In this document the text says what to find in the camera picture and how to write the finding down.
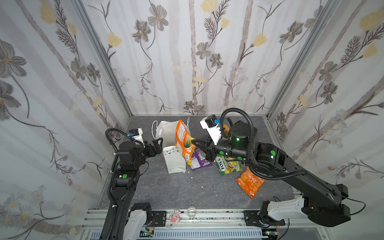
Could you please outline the purple snack pack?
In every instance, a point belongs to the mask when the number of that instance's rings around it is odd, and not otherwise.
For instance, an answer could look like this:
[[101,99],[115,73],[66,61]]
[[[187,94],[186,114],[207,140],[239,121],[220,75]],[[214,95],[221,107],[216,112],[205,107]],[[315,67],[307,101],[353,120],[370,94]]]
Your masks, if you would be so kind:
[[206,159],[206,154],[200,150],[195,149],[192,158],[191,158],[191,169],[192,171],[195,171],[197,169],[201,168],[208,168],[212,167],[213,164]]

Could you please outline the large orange snack pack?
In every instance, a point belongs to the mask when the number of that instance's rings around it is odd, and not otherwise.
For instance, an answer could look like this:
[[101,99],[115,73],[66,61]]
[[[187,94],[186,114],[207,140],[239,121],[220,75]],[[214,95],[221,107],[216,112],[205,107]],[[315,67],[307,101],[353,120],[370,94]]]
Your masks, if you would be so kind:
[[179,120],[175,132],[175,146],[188,165],[192,164],[192,155],[196,148],[192,144],[192,140],[194,138],[191,137],[187,125],[182,120]]

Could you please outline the white cartoon paper bag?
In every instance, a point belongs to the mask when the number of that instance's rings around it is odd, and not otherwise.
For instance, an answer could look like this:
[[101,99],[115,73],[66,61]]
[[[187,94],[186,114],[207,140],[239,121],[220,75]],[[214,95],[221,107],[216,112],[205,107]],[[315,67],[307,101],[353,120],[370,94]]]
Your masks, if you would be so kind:
[[154,121],[151,126],[153,138],[163,138],[162,156],[165,159],[169,174],[184,173],[186,171],[186,161],[182,157],[182,152],[176,147],[177,125],[178,121]]

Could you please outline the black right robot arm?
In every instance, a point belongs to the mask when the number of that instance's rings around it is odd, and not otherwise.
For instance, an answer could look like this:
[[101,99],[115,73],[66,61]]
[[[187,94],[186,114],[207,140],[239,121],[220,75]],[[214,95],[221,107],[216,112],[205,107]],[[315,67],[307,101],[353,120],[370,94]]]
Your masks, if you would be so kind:
[[288,201],[264,201],[259,211],[246,211],[247,225],[269,228],[286,220],[308,219],[323,227],[335,227],[351,220],[353,213],[343,204],[348,188],[321,180],[297,164],[282,149],[260,143],[250,116],[238,108],[225,110],[219,118],[210,115],[200,121],[208,136],[192,140],[210,162],[216,157],[240,161],[250,172],[267,181],[284,181],[301,195]]

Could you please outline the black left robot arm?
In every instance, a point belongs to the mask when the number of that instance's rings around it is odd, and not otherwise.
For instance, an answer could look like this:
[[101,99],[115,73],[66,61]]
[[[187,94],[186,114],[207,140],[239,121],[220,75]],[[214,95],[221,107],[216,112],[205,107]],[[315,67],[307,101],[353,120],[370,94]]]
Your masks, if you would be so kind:
[[115,151],[115,158],[107,192],[110,205],[99,239],[137,240],[143,227],[155,225],[155,218],[150,203],[131,206],[131,202],[142,175],[140,167],[148,158],[162,153],[163,138],[150,144],[116,128],[107,129],[105,136]]

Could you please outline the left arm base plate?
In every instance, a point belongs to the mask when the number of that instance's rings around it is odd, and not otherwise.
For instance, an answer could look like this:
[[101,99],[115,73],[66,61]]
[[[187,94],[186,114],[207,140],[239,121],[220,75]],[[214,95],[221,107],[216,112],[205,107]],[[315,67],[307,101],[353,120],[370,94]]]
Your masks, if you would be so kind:
[[147,224],[147,227],[165,227],[167,220],[166,211],[154,211],[152,212],[152,218]]

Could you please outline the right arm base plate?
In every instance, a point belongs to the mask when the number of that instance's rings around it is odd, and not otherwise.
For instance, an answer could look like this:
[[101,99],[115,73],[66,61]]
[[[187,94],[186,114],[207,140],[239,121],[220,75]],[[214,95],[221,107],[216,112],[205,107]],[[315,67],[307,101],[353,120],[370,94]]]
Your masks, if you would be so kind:
[[253,226],[258,228],[269,228],[277,226],[285,226],[284,220],[274,220],[267,213],[263,213],[261,210],[258,211],[244,211],[244,219],[247,226]]

